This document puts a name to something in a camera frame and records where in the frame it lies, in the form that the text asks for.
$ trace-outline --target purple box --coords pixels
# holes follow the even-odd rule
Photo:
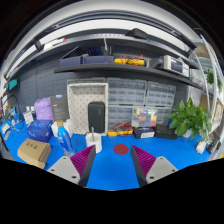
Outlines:
[[[114,62],[114,56],[90,56],[84,57],[84,64],[111,63]]]
[[[48,143],[53,135],[51,125],[52,121],[35,120],[30,124],[26,131],[30,139]]]

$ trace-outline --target plant pot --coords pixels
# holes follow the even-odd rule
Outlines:
[[[187,132],[184,135],[182,135],[182,136],[184,138],[189,138],[191,136],[191,132],[192,132],[192,130],[191,129],[188,129]]]

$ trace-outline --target bag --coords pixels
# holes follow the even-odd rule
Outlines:
[[[37,120],[51,120],[53,121],[53,114],[51,109],[51,101],[48,98],[37,100],[34,104]]]

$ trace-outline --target bottle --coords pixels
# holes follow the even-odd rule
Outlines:
[[[62,120],[57,120],[58,125],[58,141],[60,142],[66,156],[70,157],[75,154],[72,149],[72,143],[69,133],[63,126]]]

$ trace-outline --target black device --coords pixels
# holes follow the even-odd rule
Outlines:
[[[151,127],[133,128],[136,139],[151,138],[155,134],[155,130]]]
[[[101,101],[93,101],[88,105],[89,131],[105,132],[105,104]]]
[[[133,29],[128,31],[125,36],[129,36],[129,37],[135,37],[135,38],[139,38],[139,39],[144,39],[144,40],[148,40],[148,34],[140,29]]]
[[[154,137],[171,140],[176,140],[178,138],[178,136],[174,133],[174,129],[169,129],[169,126],[161,124],[156,125]]]

